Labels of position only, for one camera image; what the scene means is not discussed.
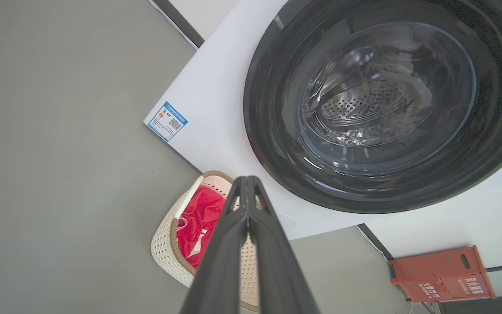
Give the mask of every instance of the red clothing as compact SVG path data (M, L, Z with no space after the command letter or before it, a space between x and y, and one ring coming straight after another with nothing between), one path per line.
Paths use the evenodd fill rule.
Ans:
M199 266L226 200L210 187L199 186L181 214L177 245L183 257Z

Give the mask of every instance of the white washing machine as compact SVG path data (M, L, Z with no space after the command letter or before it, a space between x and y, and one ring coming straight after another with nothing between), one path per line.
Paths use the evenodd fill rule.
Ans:
M502 0L241 0L144 122L200 171L258 176L289 239L487 215Z

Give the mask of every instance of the white wall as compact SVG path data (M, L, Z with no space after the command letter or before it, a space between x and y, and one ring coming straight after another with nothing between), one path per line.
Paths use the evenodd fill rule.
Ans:
M206 40L237 0L170 0L170 2Z
M367 225L394 258L477 245L486 268L502 266L502 169L452 199ZM502 290L502 271L490 278Z

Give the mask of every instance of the gray floor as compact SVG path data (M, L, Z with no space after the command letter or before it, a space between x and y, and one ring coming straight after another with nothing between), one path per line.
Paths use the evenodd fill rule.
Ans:
M142 124L193 55L146 0L0 0L0 313L176 313L149 243L197 170ZM407 313L354 229L292 243L323 313Z

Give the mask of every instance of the white woven basket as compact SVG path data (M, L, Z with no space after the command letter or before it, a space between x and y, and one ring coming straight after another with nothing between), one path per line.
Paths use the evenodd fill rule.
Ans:
M189 200L195 194L197 187L199 187L201 182L206 181L205 179L207 178L221 178L227 181L229 184L215 188L217 193L224 198L226 197L229 188L231 188L231 183L233 183L233 179L219 171L208 171L203 173L195 181L191 189L177 199L176 203L164 217L164 220L160 223L158 230L156 230L152 238L152 258L166 271L166 273L169 273L175 280L187 287L191 286L196 271L195 268L183 258L177 246L177 218L179 218L183 209L185 209L187 203L189 203ZM248 237L243 248L241 248L240 306L247 310L258 312L257 264L255 257L255 246Z

